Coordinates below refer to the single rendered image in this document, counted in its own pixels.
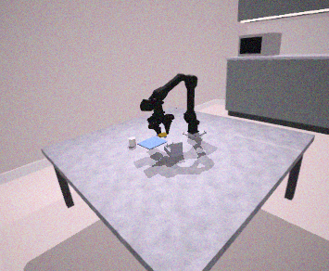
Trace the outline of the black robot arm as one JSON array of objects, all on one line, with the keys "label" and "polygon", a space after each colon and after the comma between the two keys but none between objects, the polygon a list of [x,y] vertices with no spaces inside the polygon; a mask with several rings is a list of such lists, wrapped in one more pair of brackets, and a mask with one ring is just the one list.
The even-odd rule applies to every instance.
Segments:
[{"label": "black robot arm", "polygon": [[[191,74],[178,73],[174,78],[172,78],[165,85],[155,89],[153,94],[149,99],[143,99],[140,104],[141,111],[151,111],[162,109],[162,101],[167,94],[181,81],[184,81],[184,84],[187,88],[187,111],[183,114],[183,118],[188,124],[188,133],[195,134],[198,131],[197,126],[200,121],[196,118],[195,113],[195,88],[197,86],[197,77]],[[153,113],[151,117],[147,119],[148,123],[156,123],[156,120],[161,120],[158,113]]]}]

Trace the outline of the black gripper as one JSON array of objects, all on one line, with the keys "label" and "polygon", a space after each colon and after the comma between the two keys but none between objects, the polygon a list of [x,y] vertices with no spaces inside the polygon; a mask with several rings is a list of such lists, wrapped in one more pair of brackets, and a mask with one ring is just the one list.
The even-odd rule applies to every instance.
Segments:
[{"label": "black gripper", "polygon": [[164,124],[165,130],[166,130],[166,134],[169,133],[170,131],[170,127],[171,127],[171,122],[172,120],[174,120],[174,115],[173,114],[166,114],[164,115],[165,111],[163,111],[162,109],[159,110],[154,110],[155,113],[158,113],[161,120],[156,120],[156,123],[151,123],[148,125],[148,129],[154,129],[156,131],[157,134],[161,133],[161,127],[159,127],[159,125],[161,123]]}]

